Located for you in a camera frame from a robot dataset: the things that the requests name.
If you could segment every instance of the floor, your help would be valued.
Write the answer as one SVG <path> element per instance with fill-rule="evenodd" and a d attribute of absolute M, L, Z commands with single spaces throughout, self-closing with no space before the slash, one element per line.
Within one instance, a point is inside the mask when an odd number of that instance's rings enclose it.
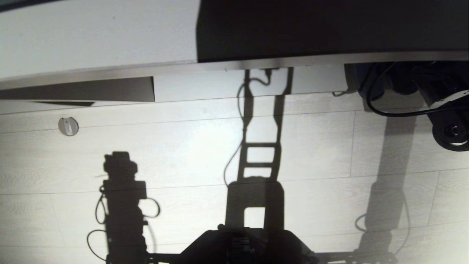
<path fill-rule="evenodd" d="M 239 153 L 227 163 L 242 138 L 240 83 L 242 74 L 224 87 L 231 97 L 0 115 L 0 264 L 102 263 L 86 236 L 104 228 L 95 208 L 107 179 L 104 155 L 113 151 L 129 152 L 136 180 L 160 206 L 148 219 L 154 239 L 144 228 L 149 252 L 180 253 L 217 229 L 227 207 L 223 171 L 227 166 L 228 183 L 238 171 Z M 275 97 L 254 95 L 247 140 L 275 141 Z M 386 92 L 376 104 L 406 111 L 422 103 L 418 95 Z M 69 116 L 80 126 L 73 137 L 57 128 Z M 356 93 L 299 93 L 285 96 L 281 133 L 285 229 L 311 250 L 386 245 L 400 264 L 469 263 L 469 152 L 441 148 L 426 116 L 377 116 Z M 271 155 L 253 152 L 248 160 Z M 372 206 L 376 211 L 367 211 Z M 156 211 L 151 200 L 139 207 Z M 262 227 L 263 211 L 246 210 L 245 225 Z M 391 230 L 390 242 L 373 228 Z M 90 245 L 106 256 L 104 233 L 93 233 Z"/>

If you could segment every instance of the black wheel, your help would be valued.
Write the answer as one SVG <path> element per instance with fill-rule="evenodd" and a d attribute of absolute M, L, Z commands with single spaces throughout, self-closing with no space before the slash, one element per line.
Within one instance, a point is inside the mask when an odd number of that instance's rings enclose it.
<path fill-rule="evenodd" d="M 438 145 L 448 150 L 451 150 L 451 151 L 468 151 L 469 150 L 469 140 L 466 140 L 465 142 L 461 142 L 461 143 L 449 143 L 442 139 L 440 132 L 437 131 L 435 127 L 433 127 L 431 132 L 433 134 L 433 138 L 438 143 Z"/>

